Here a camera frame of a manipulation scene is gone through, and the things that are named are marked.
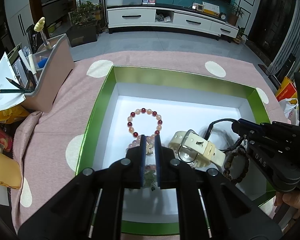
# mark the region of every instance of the beaded bracelet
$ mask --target beaded bracelet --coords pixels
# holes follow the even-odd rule
[[[245,165],[243,168],[242,173],[240,174],[239,177],[237,177],[236,179],[232,179],[231,175],[230,175],[230,168],[232,165],[232,161],[234,159],[234,157],[236,156],[243,156],[245,158]],[[234,185],[236,185],[237,183],[240,183],[246,176],[248,170],[249,170],[249,158],[246,156],[246,151],[244,147],[239,147],[237,152],[231,153],[227,159],[227,162],[224,164],[224,168],[225,170],[223,171],[223,175],[230,180]]]
[[[135,117],[136,114],[140,114],[140,113],[147,113],[147,114],[152,114],[152,116],[156,117],[156,119],[158,120],[158,126],[156,131],[154,132],[153,135],[150,136],[151,140],[154,140],[155,136],[157,134],[160,134],[160,131],[162,129],[162,120],[161,120],[161,115],[159,115],[156,111],[152,111],[151,109],[146,110],[145,108],[140,109],[136,109],[135,112],[131,112],[130,116],[128,117],[128,127],[129,127],[129,132],[132,133],[133,137],[138,137],[138,133],[134,131],[134,128],[132,127],[132,121],[133,118]]]

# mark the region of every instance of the yellow package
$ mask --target yellow package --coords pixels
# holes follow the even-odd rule
[[[297,98],[297,90],[288,77],[284,77],[281,86],[275,94],[275,97],[277,98],[278,102],[286,98]],[[292,100],[290,103],[295,105],[297,101]]]
[[[21,105],[13,106],[9,109],[0,111],[0,123],[10,124],[24,119],[29,115]]]

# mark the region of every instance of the gift box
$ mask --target gift box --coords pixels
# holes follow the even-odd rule
[[[152,109],[162,116],[160,137],[166,147],[175,132],[192,129],[203,136],[211,122],[222,118],[244,118],[258,124],[270,122],[253,87],[181,71],[114,66],[90,115],[77,174],[86,167],[108,168],[125,157],[128,145],[135,140],[128,130],[127,118],[141,108]],[[133,127],[139,135],[152,135],[156,126],[157,120],[151,114],[133,118]],[[231,123],[220,122],[214,125],[209,141],[224,149],[237,139]],[[240,161],[233,161],[234,169],[242,168]],[[154,154],[146,157],[146,164],[155,164]],[[216,166],[211,164],[200,169],[211,167]],[[232,175],[235,177],[240,172],[233,171]],[[257,205],[274,196],[273,188],[252,162],[237,187]],[[154,236],[179,234],[175,189],[125,189],[122,232]]]

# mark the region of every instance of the human hand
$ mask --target human hand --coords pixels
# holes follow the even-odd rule
[[[291,207],[297,208],[298,212],[293,216],[294,219],[300,216],[300,191],[294,190],[289,193],[276,192],[274,206],[280,206],[286,203]]]

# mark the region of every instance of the plant stand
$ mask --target plant stand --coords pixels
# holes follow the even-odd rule
[[[83,25],[74,25],[67,32],[71,47],[97,41],[96,26],[98,20],[89,21]]]

